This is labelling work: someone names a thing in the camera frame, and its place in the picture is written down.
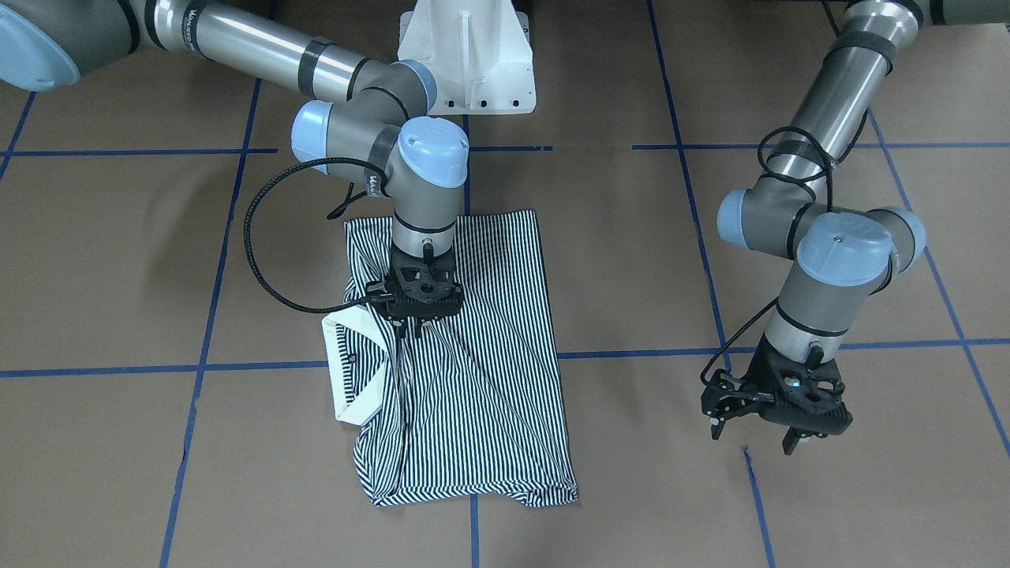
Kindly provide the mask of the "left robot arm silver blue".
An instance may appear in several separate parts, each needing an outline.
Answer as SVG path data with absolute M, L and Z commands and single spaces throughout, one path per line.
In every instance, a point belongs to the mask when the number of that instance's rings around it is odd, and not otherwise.
M 1006 1 L 851 1 L 840 32 L 790 125 L 773 130 L 758 150 L 754 186 L 730 192 L 719 206 L 723 240 L 790 260 L 769 322 L 743 377 L 708 363 L 701 371 L 701 410 L 712 439 L 732 418 L 758 414 L 785 425 L 790 455 L 812 436 L 851 425 L 836 363 L 866 299 L 922 256 L 923 223 L 897 207 L 838 207 L 833 177 L 861 136 L 874 94 L 898 54 L 924 28 L 1005 23 Z

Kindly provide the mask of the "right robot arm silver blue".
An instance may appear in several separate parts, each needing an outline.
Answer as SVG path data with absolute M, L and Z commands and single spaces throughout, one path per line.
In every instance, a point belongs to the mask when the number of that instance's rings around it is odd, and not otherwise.
M 2 3 L 2 79 L 26 91 L 73 85 L 144 48 L 219 62 L 307 98 L 291 132 L 298 163 L 264 184 L 243 219 L 246 259 L 268 294 L 311 312 L 267 283 L 252 219 L 282 180 L 317 169 L 358 188 L 331 219 L 366 196 L 395 204 L 387 273 L 335 311 L 369 305 L 401 338 L 461 312 L 454 231 L 469 141 L 454 122 L 432 116 L 436 79 L 425 65 L 371 60 L 223 1 Z

